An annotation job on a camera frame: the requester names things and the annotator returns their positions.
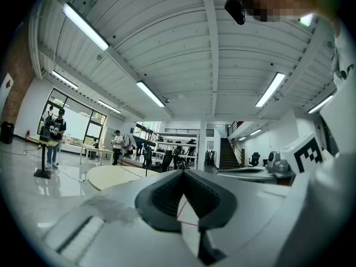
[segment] brick wall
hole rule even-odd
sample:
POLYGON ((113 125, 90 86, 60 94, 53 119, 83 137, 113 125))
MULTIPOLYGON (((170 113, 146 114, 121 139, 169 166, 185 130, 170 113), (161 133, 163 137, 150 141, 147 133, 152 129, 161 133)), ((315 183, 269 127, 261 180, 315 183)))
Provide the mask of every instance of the brick wall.
POLYGON ((1 123, 7 121, 15 125, 22 100, 35 77, 28 43, 28 20, 18 28, 9 45, 2 63, 1 81, 6 73, 10 74, 14 84, 2 113, 1 123))

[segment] white ceiling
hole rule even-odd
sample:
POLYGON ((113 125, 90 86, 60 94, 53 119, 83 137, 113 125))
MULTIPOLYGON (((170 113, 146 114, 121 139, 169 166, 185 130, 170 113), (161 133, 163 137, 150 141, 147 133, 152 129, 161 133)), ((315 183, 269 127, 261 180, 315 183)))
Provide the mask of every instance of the white ceiling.
POLYGON ((159 98, 170 100, 166 107, 174 119, 206 114, 209 120, 275 120, 290 106, 307 109, 325 90, 334 90, 332 30, 316 18, 310 27, 251 17, 239 26, 224 10, 226 0, 42 0, 40 66, 51 72, 56 53, 75 72, 65 65, 56 69, 79 86, 78 92, 119 107, 125 120, 171 117, 65 17, 62 6, 68 1, 159 98), (317 47, 312 53, 310 44, 317 47), (279 101, 255 107, 277 71, 287 75, 276 93, 279 101))

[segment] round table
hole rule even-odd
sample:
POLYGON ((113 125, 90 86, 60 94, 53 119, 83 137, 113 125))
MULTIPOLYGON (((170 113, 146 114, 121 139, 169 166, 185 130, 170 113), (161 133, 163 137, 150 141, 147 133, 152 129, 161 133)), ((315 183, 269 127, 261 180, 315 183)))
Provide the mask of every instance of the round table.
MULTIPOLYGON (((147 177, 157 174, 156 171, 147 170, 147 177)), ((89 183, 101 191, 111 186, 144 178, 146 169, 121 165, 96 166, 88 171, 87 176, 89 183)))

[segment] fire extinguisher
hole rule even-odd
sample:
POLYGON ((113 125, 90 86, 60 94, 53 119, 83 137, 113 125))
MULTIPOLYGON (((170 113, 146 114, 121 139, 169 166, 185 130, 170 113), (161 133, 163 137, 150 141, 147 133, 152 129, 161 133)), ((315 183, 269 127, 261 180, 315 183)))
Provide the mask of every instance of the fire extinguisher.
POLYGON ((26 132, 26 142, 29 142, 29 130, 26 132))

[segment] black stand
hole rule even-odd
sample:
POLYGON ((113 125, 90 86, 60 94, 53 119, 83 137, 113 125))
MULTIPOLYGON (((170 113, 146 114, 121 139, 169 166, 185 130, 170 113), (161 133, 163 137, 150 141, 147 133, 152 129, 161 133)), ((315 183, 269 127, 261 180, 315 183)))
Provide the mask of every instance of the black stand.
POLYGON ((34 176, 45 178, 45 179, 51 179, 52 171, 45 169, 45 160, 44 160, 45 155, 46 155, 46 145, 42 144, 42 169, 37 169, 37 171, 34 173, 34 176))

